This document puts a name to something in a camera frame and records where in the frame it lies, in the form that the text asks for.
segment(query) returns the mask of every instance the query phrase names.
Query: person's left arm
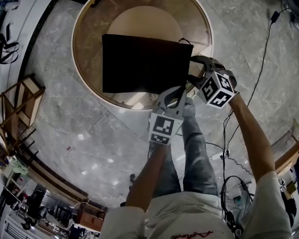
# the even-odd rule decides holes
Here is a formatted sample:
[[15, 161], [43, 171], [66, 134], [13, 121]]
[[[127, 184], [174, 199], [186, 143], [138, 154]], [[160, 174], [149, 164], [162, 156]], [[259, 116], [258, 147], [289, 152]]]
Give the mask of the person's left arm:
[[157, 146], [131, 187], [126, 205], [106, 214], [100, 239], [138, 239], [144, 236], [145, 212], [166, 159], [166, 148], [165, 145]]

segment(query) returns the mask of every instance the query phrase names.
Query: wooden table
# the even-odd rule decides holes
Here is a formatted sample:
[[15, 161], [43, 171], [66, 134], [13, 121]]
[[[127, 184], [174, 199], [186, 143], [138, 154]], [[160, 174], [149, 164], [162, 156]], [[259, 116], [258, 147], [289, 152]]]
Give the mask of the wooden table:
[[[184, 37], [194, 45], [192, 55], [213, 55], [211, 24], [197, 0], [89, 0], [73, 28], [73, 61], [86, 87], [101, 100], [120, 108], [150, 110], [157, 95], [103, 93], [102, 35], [105, 33], [175, 42]], [[189, 73], [200, 77], [202, 65], [191, 62]], [[186, 88], [192, 96], [193, 86], [187, 83]]]

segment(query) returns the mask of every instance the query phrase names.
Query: person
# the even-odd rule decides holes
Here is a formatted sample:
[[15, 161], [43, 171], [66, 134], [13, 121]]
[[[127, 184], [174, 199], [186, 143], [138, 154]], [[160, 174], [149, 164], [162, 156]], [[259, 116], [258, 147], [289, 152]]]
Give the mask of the person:
[[[271, 146], [239, 93], [229, 105], [239, 123], [257, 183], [242, 238], [292, 238]], [[180, 189], [170, 146], [151, 142], [150, 157], [130, 189], [125, 206], [106, 214], [101, 239], [234, 238], [222, 217], [215, 173], [191, 99], [186, 99], [183, 117], [184, 191]]]

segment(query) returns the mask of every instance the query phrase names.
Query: white t-shirt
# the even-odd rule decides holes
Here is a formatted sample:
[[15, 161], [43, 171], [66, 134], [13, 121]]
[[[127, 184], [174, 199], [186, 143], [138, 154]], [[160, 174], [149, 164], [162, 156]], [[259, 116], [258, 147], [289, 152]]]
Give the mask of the white t-shirt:
[[[154, 198], [149, 210], [120, 207], [106, 214], [100, 239], [234, 238], [222, 218], [220, 199], [194, 192]], [[289, 239], [292, 232], [275, 172], [257, 183], [243, 233], [246, 239]]]

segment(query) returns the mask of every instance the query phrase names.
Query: shirt sleeve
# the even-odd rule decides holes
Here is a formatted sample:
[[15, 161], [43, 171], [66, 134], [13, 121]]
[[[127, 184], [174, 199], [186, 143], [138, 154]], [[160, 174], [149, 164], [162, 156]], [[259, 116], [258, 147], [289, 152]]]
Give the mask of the shirt sleeve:
[[265, 174], [258, 181], [248, 216], [243, 238], [292, 238], [289, 217], [275, 172]]
[[140, 239], [144, 237], [145, 213], [138, 207], [119, 207], [105, 215], [100, 239]]

